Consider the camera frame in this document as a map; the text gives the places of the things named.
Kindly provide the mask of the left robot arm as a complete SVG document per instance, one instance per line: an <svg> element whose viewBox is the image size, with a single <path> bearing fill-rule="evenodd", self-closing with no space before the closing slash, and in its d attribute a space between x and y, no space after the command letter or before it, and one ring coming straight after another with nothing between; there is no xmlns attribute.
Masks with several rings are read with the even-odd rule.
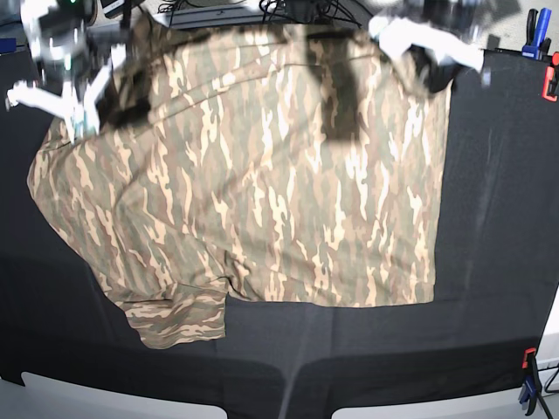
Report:
<svg viewBox="0 0 559 419"><path fill-rule="evenodd" d="M401 1L376 13L368 33L404 83L438 93L462 70L481 73L482 33L521 11L520 1Z"/></svg>

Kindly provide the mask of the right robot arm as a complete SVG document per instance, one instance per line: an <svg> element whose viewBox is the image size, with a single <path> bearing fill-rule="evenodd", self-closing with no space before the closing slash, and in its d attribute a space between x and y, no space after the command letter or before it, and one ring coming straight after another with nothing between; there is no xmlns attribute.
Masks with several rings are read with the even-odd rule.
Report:
<svg viewBox="0 0 559 419"><path fill-rule="evenodd" d="M22 1L20 17L39 80L16 82L8 109L37 108L65 122L70 142L100 131L98 102L128 58L132 2L123 1L117 32L94 40L94 1Z"/></svg>

